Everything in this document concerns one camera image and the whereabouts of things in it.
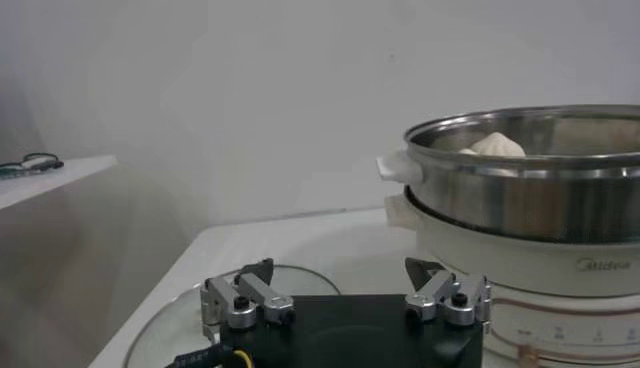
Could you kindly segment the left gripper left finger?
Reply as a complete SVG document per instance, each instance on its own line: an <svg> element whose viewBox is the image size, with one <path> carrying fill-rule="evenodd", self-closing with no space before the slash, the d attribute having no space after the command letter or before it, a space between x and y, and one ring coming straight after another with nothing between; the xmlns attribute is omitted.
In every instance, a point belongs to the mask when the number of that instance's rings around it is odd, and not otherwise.
<svg viewBox="0 0 640 368"><path fill-rule="evenodd" d="M296 319L294 300L271 287L275 265L271 258L243 266L228 281L224 276L207 278L200 286L203 328L226 325L248 330L262 313L267 323L288 326Z"/></svg>

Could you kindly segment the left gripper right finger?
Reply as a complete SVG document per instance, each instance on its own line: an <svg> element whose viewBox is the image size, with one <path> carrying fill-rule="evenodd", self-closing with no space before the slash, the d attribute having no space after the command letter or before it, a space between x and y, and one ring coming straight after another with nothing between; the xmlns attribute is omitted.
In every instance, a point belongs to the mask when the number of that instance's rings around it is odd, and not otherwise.
<svg viewBox="0 0 640 368"><path fill-rule="evenodd" d="M450 325L470 327L491 323L492 286L484 275L459 278L438 262L406 258L405 270L414 291L405 296L409 318L420 323L443 318Z"/></svg>

